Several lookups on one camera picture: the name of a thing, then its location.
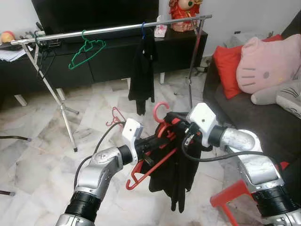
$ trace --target clothes rack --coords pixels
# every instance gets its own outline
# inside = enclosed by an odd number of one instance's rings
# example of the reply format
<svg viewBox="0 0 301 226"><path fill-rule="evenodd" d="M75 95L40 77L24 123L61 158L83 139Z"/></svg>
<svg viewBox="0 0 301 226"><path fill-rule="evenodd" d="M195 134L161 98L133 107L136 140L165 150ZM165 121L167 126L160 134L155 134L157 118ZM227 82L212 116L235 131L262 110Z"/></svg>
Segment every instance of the clothes rack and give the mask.
<svg viewBox="0 0 301 226"><path fill-rule="evenodd" d="M189 93L190 93L190 95L189 95L189 97L190 97L190 108L192 108L191 74L192 74L192 69L193 69L193 66L195 64L195 59L196 59L197 52L198 52L198 46L199 46L199 42L200 42L202 30L203 30L204 21L208 18L212 18L212 15L194 16L194 17L188 17L188 18L166 20L166 21L162 21L162 22L143 23L143 27L153 27L153 26L157 26L157 25L161 25L161 24L173 24L173 23L178 23L178 22L199 21L198 31L196 31L196 42L195 42L194 50L193 50L193 53L192 53L192 59L191 59L191 63L190 63L190 70L189 70L189 76L188 76ZM142 27L142 24L134 24L134 25L127 25L127 26L119 26L119 27L89 30L89 31L85 31L85 36L92 35L92 34L118 32L118 31L141 28L141 27ZM75 113L75 114L79 114L79 112L65 106L65 104L62 102L62 100L54 92L53 88L50 86L47 79L44 77L43 72L40 70L40 68L37 64L38 55L39 55L38 45L36 45L36 49L35 49L35 53L34 53L34 57L33 57L31 55L29 49L28 49L27 44L33 43L33 42L36 42L36 41L57 40L57 39L78 37L78 36L81 36L81 35L82 35L82 32L70 32L70 33L46 35L46 36L43 36L43 37L37 37L37 38L31 38L31 39L13 40L13 41L10 42L11 45L21 45L22 46L22 48L25 50L28 58L30 59L32 65L39 72L39 74L40 74L43 82L45 83L46 87L48 88L49 92L51 93L51 95L53 96L53 98L55 99L57 104L60 106L62 117L64 119L66 128L68 130L68 134L69 134L69 137L70 137L70 140L71 140L71 143L72 143L73 150L75 152L77 151L77 146L76 146L76 143L74 141L74 137L73 137L73 134L71 132L71 128L70 128L70 125L69 125L69 122L68 122L65 111L69 111L69 112L72 112L72 113Z"/></svg>

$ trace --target red stool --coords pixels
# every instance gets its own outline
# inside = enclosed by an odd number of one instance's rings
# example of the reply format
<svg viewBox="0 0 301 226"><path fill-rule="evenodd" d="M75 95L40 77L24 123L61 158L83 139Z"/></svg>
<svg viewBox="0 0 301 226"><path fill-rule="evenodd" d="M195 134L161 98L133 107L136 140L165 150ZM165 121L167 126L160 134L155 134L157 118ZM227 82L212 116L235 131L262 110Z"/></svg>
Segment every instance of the red stool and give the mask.
<svg viewBox="0 0 301 226"><path fill-rule="evenodd" d="M289 165L289 163L283 161L280 163L280 165L281 165L281 168L284 170ZM226 189L222 190L218 194L211 196L210 203L213 207L221 207L222 210L224 211L224 213L227 215L230 223L233 226L238 226L238 223L236 222L235 218L233 217L231 211L229 210L227 203L233 199L238 198L239 196L241 196L243 194L247 194L253 199L245 182L243 180L239 180L238 182L227 187Z"/></svg>

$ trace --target television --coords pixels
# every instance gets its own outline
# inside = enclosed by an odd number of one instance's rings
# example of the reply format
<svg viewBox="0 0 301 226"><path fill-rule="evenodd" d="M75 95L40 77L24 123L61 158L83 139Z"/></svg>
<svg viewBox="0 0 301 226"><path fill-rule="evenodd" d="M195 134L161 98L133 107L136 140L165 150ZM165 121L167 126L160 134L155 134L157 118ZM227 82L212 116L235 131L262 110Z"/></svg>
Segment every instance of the television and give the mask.
<svg viewBox="0 0 301 226"><path fill-rule="evenodd" d="M32 0L47 35L155 22L159 0Z"/></svg>

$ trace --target sofa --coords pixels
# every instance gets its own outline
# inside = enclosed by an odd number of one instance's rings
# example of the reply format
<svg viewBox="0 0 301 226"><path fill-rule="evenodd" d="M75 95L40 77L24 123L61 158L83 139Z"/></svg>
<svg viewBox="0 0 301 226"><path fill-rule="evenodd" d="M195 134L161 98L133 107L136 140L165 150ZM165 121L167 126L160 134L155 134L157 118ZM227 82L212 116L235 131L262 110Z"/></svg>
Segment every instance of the sofa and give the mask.
<svg viewBox="0 0 301 226"><path fill-rule="evenodd" d="M281 34L283 39L301 33L301 11ZM227 99L212 59L203 91L203 99L216 113L220 124L253 131L263 152L278 161L290 163L283 172L287 189L300 204L301 120L278 105L254 105L251 94L240 93Z"/></svg>

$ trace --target tile floor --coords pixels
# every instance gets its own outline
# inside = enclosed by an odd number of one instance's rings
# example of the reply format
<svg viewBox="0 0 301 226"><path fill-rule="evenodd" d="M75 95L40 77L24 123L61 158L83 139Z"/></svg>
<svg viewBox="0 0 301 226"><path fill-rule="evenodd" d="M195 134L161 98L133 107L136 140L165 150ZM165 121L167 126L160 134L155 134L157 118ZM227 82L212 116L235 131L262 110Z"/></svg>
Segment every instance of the tile floor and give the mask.
<svg viewBox="0 0 301 226"><path fill-rule="evenodd" d="M187 70L166 73L166 83L155 79L155 100L167 101L170 110L187 111L189 102L185 84ZM193 103L202 101L205 74L192 78ZM53 226L65 210L72 196L73 179L78 164L90 155L105 125L112 120L111 110L116 106L127 118L144 125L142 136L153 134L157 123L152 118L154 103L146 105L145 116L137 115L135 102L128 101L126 81L110 81L88 87L65 90L66 105L80 111L67 113L79 151L73 152L60 111L47 92L24 95L28 102L21 107L13 97L7 97L0 111L0 135L31 137L31 142L0 140L0 190L16 195L0 195L0 225L2 226ZM159 109L159 116L167 111ZM121 145L120 130L109 134L100 149ZM220 152L206 153L206 157ZM101 204L95 225L118 226L229 226L227 219L212 208L210 196L233 183L238 172L231 161L209 162L199 165L192 190L187 193L185 211L170 210L170 199L164 192L151 193L148 180L133 191L125 189L131 165L112 179L107 195ZM240 225L260 225L249 217L252 206L232 203Z"/></svg>

